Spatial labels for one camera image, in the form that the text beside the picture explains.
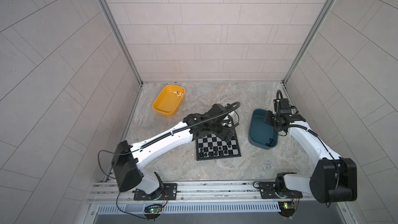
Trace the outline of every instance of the yellow bin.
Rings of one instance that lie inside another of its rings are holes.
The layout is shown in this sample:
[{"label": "yellow bin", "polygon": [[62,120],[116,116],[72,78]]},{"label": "yellow bin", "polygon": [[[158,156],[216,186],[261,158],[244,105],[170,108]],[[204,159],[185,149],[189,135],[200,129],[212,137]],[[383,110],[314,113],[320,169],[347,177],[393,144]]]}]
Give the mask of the yellow bin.
[{"label": "yellow bin", "polygon": [[152,104],[153,110],[158,114],[173,117],[185,97],[185,89],[177,85],[167,85],[162,89],[155,102]]}]

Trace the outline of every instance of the plastic bin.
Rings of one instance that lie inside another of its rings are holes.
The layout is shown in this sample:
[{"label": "plastic bin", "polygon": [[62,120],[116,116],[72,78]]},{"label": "plastic bin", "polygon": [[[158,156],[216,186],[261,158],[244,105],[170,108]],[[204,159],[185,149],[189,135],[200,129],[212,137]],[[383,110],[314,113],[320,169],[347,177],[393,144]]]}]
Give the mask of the plastic bin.
[{"label": "plastic bin", "polygon": [[162,89],[155,102],[152,104],[153,110],[158,114],[173,117],[185,97],[185,89],[177,85],[167,85]]},{"label": "plastic bin", "polygon": [[264,122],[267,111],[256,109],[251,116],[249,142],[257,147],[269,150],[278,144],[278,134],[274,128]]}]

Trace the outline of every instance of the marble floor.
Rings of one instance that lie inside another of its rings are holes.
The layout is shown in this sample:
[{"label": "marble floor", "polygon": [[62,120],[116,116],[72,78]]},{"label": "marble floor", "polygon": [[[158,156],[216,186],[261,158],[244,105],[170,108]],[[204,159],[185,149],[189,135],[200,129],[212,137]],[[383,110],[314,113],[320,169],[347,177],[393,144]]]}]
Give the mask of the marble floor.
[{"label": "marble floor", "polygon": [[157,157],[146,167],[158,172],[163,181],[271,179],[279,172],[311,175],[314,167],[309,156],[289,134],[279,137],[278,145],[264,150],[248,142],[254,109],[273,109],[280,82],[177,83],[186,95],[178,112],[169,118],[157,114],[152,103],[167,83],[146,83],[132,118],[127,141],[139,142],[173,127],[190,113],[207,112],[215,103],[239,101],[240,124],[236,127],[241,157],[196,161],[195,142],[181,145]]}]

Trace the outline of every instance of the wire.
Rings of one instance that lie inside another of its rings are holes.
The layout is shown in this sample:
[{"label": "wire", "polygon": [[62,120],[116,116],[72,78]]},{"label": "wire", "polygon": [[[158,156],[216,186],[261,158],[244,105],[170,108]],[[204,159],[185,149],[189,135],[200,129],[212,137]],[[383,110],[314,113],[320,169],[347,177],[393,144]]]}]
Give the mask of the wire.
[{"label": "wire", "polygon": [[137,215],[135,215],[135,214],[132,214],[132,213],[129,213],[129,212],[125,212],[125,211],[121,210],[120,207],[117,205],[117,199],[119,199],[120,193],[121,193],[121,192],[119,192],[119,194],[118,194],[117,197],[116,197],[116,206],[117,206],[117,209],[119,209],[119,210],[120,210],[121,212],[123,212],[123,213],[131,214],[132,216],[135,216],[135,217],[137,217],[137,218],[147,220],[147,218],[140,217],[140,216],[137,216]]},{"label": "wire", "polygon": [[255,187],[256,189],[260,189],[260,184],[258,185],[259,187],[254,186],[255,183],[259,183],[259,181],[253,182],[253,187]]}]

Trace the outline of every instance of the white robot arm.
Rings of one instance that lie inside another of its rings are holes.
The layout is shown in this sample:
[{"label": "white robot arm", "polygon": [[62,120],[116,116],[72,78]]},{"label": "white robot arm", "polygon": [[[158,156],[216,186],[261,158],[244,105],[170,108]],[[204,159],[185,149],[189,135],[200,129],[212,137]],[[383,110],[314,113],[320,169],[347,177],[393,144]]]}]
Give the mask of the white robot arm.
[{"label": "white robot arm", "polygon": [[[163,153],[207,134],[216,134],[229,142],[233,136],[230,129],[237,126],[232,126],[231,115],[239,106],[239,102],[226,107],[214,104],[205,114],[190,114],[176,126],[152,138],[132,145],[128,145],[127,141],[121,142],[112,160],[119,190],[125,192],[135,187],[150,199],[158,198],[163,190],[162,181],[157,173],[156,177],[153,173],[146,173],[144,167]],[[268,111],[264,122],[273,125],[277,132],[289,132],[316,165],[312,177],[279,173],[275,179],[275,192],[305,192],[322,203],[354,201],[357,197],[355,163],[349,158],[341,158],[321,141],[298,112],[292,113],[289,101],[282,98],[280,91],[274,100],[274,107],[275,112]]]}]

